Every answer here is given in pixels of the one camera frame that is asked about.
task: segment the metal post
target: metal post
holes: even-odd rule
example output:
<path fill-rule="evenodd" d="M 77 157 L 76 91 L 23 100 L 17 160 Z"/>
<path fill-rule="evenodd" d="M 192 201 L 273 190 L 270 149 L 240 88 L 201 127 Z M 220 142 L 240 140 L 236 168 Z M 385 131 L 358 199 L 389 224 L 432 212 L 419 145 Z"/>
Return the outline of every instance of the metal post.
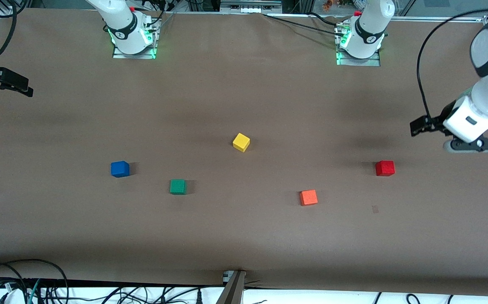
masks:
<path fill-rule="evenodd" d="M 235 271 L 215 304 L 242 304 L 245 271 Z"/>

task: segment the white floor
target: white floor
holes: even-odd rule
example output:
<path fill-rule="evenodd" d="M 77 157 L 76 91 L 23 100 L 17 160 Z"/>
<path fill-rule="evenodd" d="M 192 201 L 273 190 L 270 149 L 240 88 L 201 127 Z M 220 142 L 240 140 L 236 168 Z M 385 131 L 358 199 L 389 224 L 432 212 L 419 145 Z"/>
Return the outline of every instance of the white floor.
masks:
<path fill-rule="evenodd" d="M 71 288 L 70 297 L 95 299 L 107 296 L 115 288 Z M 130 292 L 133 288 L 125 288 L 125 292 Z M 189 288 L 175 288 L 165 297 L 167 300 L 171 296 L 188 290 Z M 202 289 L 203 304 L 215 304 L 222 288 L 209 287 Z M 144 288 L 138 289 L 133 296 L 138 298 L 148 297 L 151 303 L 157 299 L 163 288 Z M 0 298 L 6 293 L 5 289 L 0 289 Z M 416 294 L 421 304 L 446 304 L 448 296 L 438 294 Z M 65 297 L 65 289 L 58 289 L 58 296 Z M 266 300 L 264 304 L 372 304 L 377 293 L 370 292 L 336 292 L 322 290 L 281 290 L 281 289 L 248 289 L 244 292 L 243 304 L 257 304 Z M 116 304 L 120 296 L 107 302 L 107 304 Z M 193 291 L 178 298 L 187 304 L 195 304 L 197 292 Z M 83 300 L 70 300 L 68 304 L 100 304 L 103 300 L 85 302 Z M 131 300 L 124 301 L 124 304 L 130 304 Z M 24 304 L 24 297 L 20 292 L 14 290 L 7 298 L 5 304 Z M 406 294 L 401 293 L 383 293 L 379 299 L 379 304 L 406 304 Z M 454 296 L 451 304 L 488 304 L 486 296 Z"/>

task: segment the green cube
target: green cube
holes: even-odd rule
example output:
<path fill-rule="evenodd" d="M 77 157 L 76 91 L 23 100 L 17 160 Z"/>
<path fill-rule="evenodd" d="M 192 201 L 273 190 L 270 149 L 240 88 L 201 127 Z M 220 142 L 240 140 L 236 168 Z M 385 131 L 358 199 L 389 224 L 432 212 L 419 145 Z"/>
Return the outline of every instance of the green cube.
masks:
<path fill-rule="evenodd" d="M 186 183 L 184 179 L 171 179 L 171 194 L 173 195 L 185 195 Z"/>

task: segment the red cube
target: red cube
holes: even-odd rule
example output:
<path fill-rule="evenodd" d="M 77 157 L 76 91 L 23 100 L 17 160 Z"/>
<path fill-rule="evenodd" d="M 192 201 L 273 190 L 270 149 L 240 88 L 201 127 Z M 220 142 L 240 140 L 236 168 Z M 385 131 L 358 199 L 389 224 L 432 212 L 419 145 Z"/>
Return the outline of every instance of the red cube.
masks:
<path fill-rule="evenodd" d="M 394 168 L 394 161 L 380 161 L 375 164 L 375 172 L 377 176 L 390 176 L 396 173 Z"/>

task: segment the orange cube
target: orange cube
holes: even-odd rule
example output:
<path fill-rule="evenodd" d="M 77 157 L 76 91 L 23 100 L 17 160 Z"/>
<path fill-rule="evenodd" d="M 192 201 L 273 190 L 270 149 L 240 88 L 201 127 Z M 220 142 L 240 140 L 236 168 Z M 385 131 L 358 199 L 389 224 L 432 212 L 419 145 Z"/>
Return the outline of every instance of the orange cube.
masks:
<path fill-rule="evenodd" d="M 317 193 L 315 190 L 300 192 L 300 204 L 302 204 L 302 206 L 314 205 L 317 204 L 317 202 Z"/>

